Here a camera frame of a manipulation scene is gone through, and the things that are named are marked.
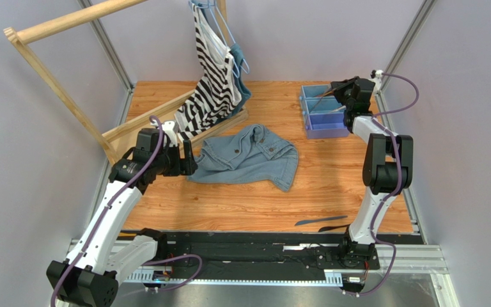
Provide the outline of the gold metal spoon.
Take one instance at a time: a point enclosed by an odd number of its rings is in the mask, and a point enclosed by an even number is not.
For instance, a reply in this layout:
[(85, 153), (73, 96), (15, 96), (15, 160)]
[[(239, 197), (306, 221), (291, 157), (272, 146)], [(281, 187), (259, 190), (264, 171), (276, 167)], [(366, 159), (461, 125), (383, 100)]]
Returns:
[(327, 97), (329, 95), (334, 95), (336, 91), (338, 91), (338, 88), (329, 88), (328, 90), (320, 94), (319, 97)]

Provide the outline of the silver metal knife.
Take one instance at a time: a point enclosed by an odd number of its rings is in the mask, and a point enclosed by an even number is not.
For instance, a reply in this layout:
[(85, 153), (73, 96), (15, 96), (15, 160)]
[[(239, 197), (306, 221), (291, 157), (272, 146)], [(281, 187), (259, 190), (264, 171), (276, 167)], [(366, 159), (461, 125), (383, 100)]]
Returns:
[(339, 112), (345, 111), (346, 109), (347, 109), (346, 106), (341, 106), (341, 107), (338, 107), (336, 109), (329, 111), (329, 113), (339, 113)]

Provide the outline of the silver metal fork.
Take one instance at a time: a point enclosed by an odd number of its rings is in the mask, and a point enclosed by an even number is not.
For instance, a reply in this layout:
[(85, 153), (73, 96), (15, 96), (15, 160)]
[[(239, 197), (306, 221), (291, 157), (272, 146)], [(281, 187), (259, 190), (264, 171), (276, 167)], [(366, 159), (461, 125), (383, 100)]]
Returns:
[(329, 111), (336, 109), (336, 107), (337, 107), (337, 101), (334, 98), (334, 95), (329, 95), (327, 97), (319, 97), (318, 95), (315, 99), (315, 103), (312, 105), (310, 109), (310, 113), (311, 114), (329, 113)]

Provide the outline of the dark blue plastic knife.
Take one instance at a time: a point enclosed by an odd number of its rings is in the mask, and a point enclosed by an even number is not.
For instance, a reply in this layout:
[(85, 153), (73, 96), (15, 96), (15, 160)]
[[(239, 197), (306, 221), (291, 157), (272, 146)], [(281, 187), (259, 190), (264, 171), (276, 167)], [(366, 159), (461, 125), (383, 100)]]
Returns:
[(306, 224), (312, 224), (312, 223), (321, 223), (321, 222), (327, 222), (327, 221), (336, 221), (339, 219), (345, 219), (348, 216), (333, 216), (333, 217), (323, 217), (320, 219), (303, 219), (300, 221), (297, 221), (294, 226), (302, 226)]

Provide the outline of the black plastic knife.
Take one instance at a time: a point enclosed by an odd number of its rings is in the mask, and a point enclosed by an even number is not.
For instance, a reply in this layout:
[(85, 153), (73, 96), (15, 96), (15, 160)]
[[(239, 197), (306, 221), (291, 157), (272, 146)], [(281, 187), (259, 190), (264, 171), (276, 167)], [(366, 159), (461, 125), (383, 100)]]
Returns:
[(329, 231), (340, 230), (340, 229), (346, 230), (349, 226), (350, 226), (349, 224), (344, 224), (339, 226), (324, 226), (318, 230), (318, 233), (329, 232)]

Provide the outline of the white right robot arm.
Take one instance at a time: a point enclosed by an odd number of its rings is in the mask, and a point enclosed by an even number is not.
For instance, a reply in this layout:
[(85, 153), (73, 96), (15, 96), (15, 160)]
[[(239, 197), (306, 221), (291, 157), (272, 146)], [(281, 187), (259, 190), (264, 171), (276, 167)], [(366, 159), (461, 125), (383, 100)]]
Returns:
[(367, 145), (362, 169), (366, 192), (338, 248), (338, 261), (347, 268), (374, 258), (381, 222), (390, 204), (412, 181), (414, 141), (392, 132), (371, 112), (374, 89), (375, 82), (360, 77), (331, 82), (335, 99), (345, 107), (343, 123)]

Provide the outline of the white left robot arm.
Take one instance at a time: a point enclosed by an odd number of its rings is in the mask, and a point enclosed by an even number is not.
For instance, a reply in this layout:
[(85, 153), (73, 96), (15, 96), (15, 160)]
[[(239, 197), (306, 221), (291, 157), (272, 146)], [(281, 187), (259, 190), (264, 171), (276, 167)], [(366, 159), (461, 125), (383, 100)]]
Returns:
[(183, 146), (182, 157), (173, 121), (138, 132), (135, 146), (112, 167), (104, 199), (79, 242), (62, 262), (49, 264), (51, 306), (58, 301), (110, 306), (119, 286), (140, 266), (169, 263), (167, 235), (149, 228), (116, 254), (111, 251), (132, 209), (157, 177), (189, 176), (197, 170), (191, 142)]

